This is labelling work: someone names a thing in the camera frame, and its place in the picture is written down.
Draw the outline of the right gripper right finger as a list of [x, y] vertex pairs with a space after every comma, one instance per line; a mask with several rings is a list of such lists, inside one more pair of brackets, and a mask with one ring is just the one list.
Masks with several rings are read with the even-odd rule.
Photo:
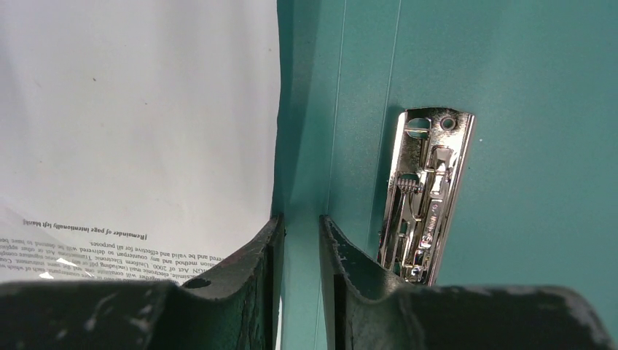
[[414, 349], [395, 291], [404, 282], [319, 217], [319, 259], [328, 349]]

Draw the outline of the green file folder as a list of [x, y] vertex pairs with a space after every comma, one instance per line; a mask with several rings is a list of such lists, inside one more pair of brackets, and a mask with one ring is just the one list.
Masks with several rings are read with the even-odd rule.
[[279, 1], [283, 349], [325, 349], [318, 218], [375, 256], [407, 108], [476, 117], [438, 283], [570, 287], [617, 336], [615, 1]]

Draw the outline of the printed paper sheet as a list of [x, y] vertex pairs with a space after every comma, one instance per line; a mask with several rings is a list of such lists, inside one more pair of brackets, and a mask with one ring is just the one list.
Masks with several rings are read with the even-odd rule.
[[1, 280], [182, 283], [269, 220], [274, 1], [1, 3]]

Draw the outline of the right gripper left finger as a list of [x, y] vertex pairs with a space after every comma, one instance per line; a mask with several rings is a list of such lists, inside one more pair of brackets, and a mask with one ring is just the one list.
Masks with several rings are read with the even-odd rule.
[[223, 261], [169, 288], [148, 349], [274, 349], [284, 239], [279, 214]]

